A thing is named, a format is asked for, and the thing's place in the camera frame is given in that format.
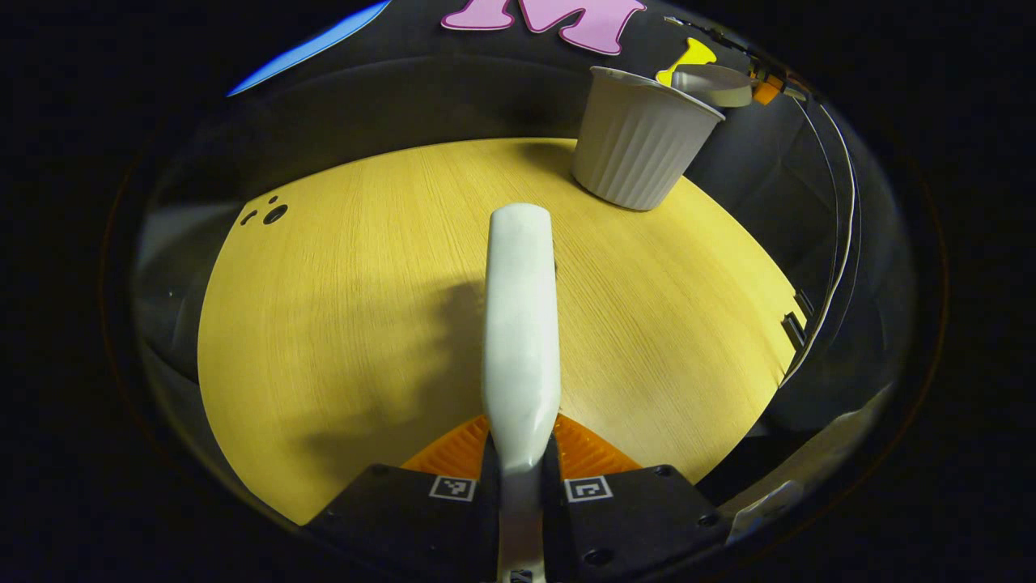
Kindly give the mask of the wooden desktop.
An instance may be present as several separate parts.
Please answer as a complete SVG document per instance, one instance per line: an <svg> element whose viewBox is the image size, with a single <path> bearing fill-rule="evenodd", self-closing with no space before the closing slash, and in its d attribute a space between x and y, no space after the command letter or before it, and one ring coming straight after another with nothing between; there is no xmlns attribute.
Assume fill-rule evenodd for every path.
<svg viewBox="0 0 1036 583"><path fill-rule="evenodd" d="M441 143L244 203L219 251L197 375L219 448L297 525L373 462L481 413L492 211L554 225L560 412L643 466L702 479L746 436L808 315L761 245L691 181L637 213L571 176L575 141Z"/></svg>

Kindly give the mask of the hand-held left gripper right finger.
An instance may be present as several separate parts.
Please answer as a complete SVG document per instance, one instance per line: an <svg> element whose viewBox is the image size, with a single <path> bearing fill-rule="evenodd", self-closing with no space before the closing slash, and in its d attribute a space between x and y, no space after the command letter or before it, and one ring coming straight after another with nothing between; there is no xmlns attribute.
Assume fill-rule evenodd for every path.
<svg viewBox="0 0 1036 583"><path fill-rule="evenodd" d="M643 467L565 415L543 471L546 583L640 583L714 552L732 529L677 468Z"/></svg>

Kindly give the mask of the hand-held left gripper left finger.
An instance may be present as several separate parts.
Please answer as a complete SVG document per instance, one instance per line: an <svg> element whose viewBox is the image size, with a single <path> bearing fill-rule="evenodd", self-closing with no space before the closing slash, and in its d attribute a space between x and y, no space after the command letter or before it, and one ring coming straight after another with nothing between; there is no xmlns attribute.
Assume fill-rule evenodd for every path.
<svg viewBox="0 0 1036 583"><path fill-rule="evenodd" d="M384 583L497 583L499 460L487 418L400 467L370 465L306 531Z"/></svg>

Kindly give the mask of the white ribbed cup garbage bin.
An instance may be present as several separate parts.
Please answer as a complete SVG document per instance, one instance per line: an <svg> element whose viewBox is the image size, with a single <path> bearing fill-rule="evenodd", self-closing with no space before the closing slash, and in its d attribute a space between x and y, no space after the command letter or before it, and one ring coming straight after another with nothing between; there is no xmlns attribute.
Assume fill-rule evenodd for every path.
<svg viewBox="0 0 1036 583"><path fill-rule="evenodd" d="M605 66L589 71L572 176L604 202L657 209L725 115L637 74Z"/></svg>

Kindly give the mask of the grey plastic dustpan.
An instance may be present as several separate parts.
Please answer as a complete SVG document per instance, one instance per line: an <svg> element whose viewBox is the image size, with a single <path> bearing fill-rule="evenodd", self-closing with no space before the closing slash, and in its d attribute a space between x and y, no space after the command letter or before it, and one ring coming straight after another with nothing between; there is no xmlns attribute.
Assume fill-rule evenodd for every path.
<svg viewBox="0 0 1036 583"><path fill-rule="evenodd" d="M681 64L671 74L671 87L700 103L740 108L754 103L754 81L718 64Z"/></svg>

